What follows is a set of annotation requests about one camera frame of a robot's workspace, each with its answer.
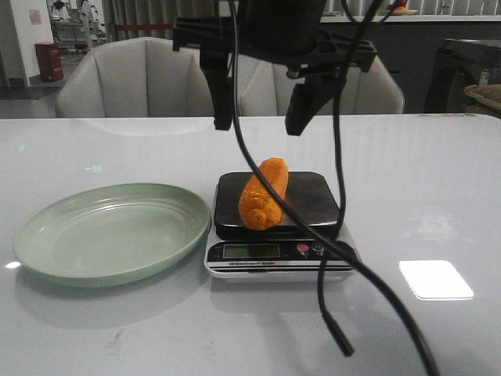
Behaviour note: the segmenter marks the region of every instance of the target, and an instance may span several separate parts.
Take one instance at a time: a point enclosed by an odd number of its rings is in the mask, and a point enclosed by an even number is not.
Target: white chair
[[[242,116],[285,116],[294,86],[304,82],[304,79],[289,79],[282,65],[247,56],[239,58],[239,72]],[[376,56],[367,73],[350,68],[341,97],[342,114],[401,114],[403,109],[402,90],[379,57]],[[318,114],[332,114],[332,101]]]
[[[134,38],[96,47],[56,99],[58,118],[214,116],[197,50]]]

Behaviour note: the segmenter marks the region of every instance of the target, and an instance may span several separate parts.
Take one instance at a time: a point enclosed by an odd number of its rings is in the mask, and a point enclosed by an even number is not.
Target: scale button
[[[304,257],[307,257],[310,246],[305,243],[297,243],[296,249],[301,253]]]
[[[324,251],[324,248],[323,248],[323,245],[321,245],[320,243],[314,243],[312,245],[312,250],[319,256],[323,255],[323,251]]]

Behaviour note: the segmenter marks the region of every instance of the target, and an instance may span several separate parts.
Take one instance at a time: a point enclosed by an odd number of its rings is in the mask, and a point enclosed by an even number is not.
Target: kitchen scale
[[[313,282],[326,251],[316,240],[305,237],[283,214],[282,222],[268,230],[246,228],[238,202],[251,172],[221,176],[215,193],[214,227],[223,240],[208,244],[204,264],[209,273],[228,282]],[[285,201],[307,224],[329,238],[339,209],[326,180],[315,172],[290,172]],[[345,225],[336,240],[359,259]],[[328,255],[325,281],[342,280],[353,272],[346,262]]]

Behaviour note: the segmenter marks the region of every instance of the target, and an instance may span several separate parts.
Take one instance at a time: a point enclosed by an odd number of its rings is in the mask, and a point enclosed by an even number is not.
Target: white table
[[[243,119],[257,161],[324,175],[336,191],[330,118],[301,137],[283,119]],[[363,261],[420,324],[443,375],[501,374],[501,123],[484,116],[343,117],[346,223]],[[393,309],[363,277],[326,286],[355,347],[328,334],[315,284],[227,284],[204,250],[149,279],[60,287],[15,262],[16,231],[45,206],[118,183],[183,186],[212,203],[218,177],[245,171],[212,119],[0,121],[0,374],[423,375]],[[215,235],[209,242],[216,241]],[[420,300],[402,260],[447,260],[474,292]]]

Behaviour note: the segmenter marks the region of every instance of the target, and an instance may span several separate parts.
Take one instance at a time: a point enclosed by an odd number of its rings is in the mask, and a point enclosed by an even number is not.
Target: sweet potato
[[[289,181],[289,168],[285,160],[269,158],[261,163],[259,169],[280,197],[284,198]],[[243,188],[238,209],[243,225],[251,230],[269,229],[282,219],[282,208],[254,174]]]

